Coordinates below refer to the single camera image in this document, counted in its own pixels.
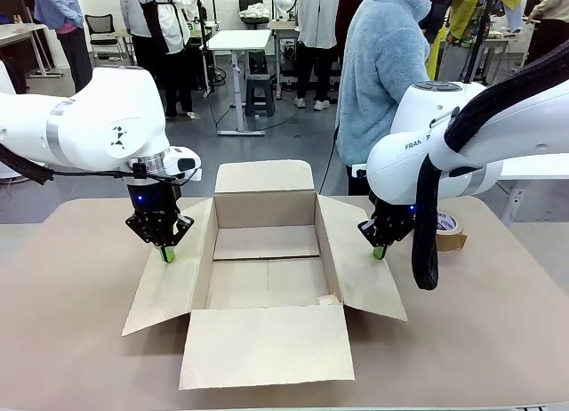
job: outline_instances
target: black pants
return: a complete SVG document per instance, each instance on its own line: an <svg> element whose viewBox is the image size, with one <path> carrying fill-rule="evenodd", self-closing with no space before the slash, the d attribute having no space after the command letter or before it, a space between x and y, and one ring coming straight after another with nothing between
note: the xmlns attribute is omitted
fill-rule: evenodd
<svg viewBox="0 0 569 411"><path fill-rule="evenodd" d="M181 109L194 111L192 105L192 71L186 50L164 55L164 89L166 91L166 115L178 114L177 102L180 97Z"/></svg>
<svg viewBox="0 0 569 411"><path fill-rule="evenodd" d="M78 93L92 79L91 58L87 52L85 32L82 28L77 28L70 33L57 35L57 38L61 43L65 58L68 59L71 77L75 83L75 92Z"/></svg>
<svg viewBox="0 0 569 411"><path fill-rule="evenodd" d="M132 37L132 46L139 67L147 70L158 84L164 81L160 52L152 37Z"/></svg>
<svg viewBox="0 0 569 411"><path fill-rule="evenodd" d="M370 185L367 178L354 178L352 177L352 167L346 166L348 173L348 196L369 196Z"/></svg>
<svg viewBox="0 0 569 411"><path fill-rule="evenodd" d="M309 48L304 43L299 42L296 48L296 62L299 77L297 96L299 98L306 97L312 68L318 63L317 101L327 100L332 64L337 58L338 53L335 46L330 49Z"/></svg>
<svg viewBox="0 0 569 411"><path fill-rule="evenodd" d="M526 64L553 51L565 40L569 39L569 23L561 20L541 20L541 24L533 32Z"/></svg>

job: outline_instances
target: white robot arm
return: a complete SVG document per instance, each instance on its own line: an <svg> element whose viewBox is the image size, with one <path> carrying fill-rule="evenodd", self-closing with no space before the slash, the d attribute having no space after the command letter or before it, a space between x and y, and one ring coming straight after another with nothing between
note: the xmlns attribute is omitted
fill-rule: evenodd
<svg viewBox="0 0 569 411"><path fill-rule="evenodd" d="M434 289L437 200L489 189L503 159L569 151L567 119L569 41L491 88L412 86L368 158L376 210L359 229L384 250L414 229L413 274Z"/></svg>
<svg viewBox="0 0 569 411"><path fill-rule="evenodd" d="M127 224L172 260L172 247L192 223L179 216L180 185L201 179L201 159L170 146L162 102L146 70L96 68L72 98L0 93L0 114L0 162L38 182L57 173L26 159L125 178L134 205Z"/></svg>

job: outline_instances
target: brown tape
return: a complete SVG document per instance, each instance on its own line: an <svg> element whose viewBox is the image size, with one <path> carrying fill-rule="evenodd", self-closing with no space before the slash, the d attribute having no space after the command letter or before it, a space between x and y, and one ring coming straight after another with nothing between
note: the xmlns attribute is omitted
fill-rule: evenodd
<svg viewBox="0 0 569 411"><path fill-rule="evenodd" d="M468 236L463 234L464 228L456 216L438 213L437 251L446 252L464 248Z"/></svg>

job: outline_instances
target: box flap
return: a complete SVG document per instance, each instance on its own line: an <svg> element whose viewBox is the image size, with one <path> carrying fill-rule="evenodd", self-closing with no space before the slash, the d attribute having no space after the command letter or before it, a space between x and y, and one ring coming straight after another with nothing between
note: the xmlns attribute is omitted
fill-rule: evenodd
<svg viewBox="0 0 569 411"><path fill-rule="evenodd" d="M152 249L123 335L189 312L211 210L212 199L207 199L182 212L195 223L176 246L173 262L163 262L158 251Z"/></svg>
<svg viewBox="0 0 569 411"><path fill-rule="evenodd" d="M354 380L341 305L194 310L180 389Z"/></svg>
<svg viewBox="0 0 569 411"><path fill-rule="evenodd" d="M318 257L314 226L220 229L214 261Z"/></svg>
<svg viewBox="0 0 569 411"><path fill-rule="evenodd" d="M368 219L365 211L324 196L318 196L318 206L344 303L355 309L407 320L387 262L373 257L372 247L357 228L358 223Z"/></svg>
<svg viewBox="0 0 569 411"><path fill-rule="evenodd" d="M217 172L215 193L314 190L312 170L302 160L267 160L224 164Z"/></svg>

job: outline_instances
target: open cardboard box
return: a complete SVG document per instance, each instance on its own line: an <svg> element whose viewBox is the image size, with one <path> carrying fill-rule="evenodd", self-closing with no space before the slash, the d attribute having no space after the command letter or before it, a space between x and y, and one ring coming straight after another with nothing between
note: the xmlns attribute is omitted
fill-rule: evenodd
<svg viewBox="0 0 569 411"><path fill-rule="evenodd" d="M151 253L128 335L191 312L180 389L353 380L342 304L406 320L365 212L314 191L309 164L222 165L170 264Z"/></svg>

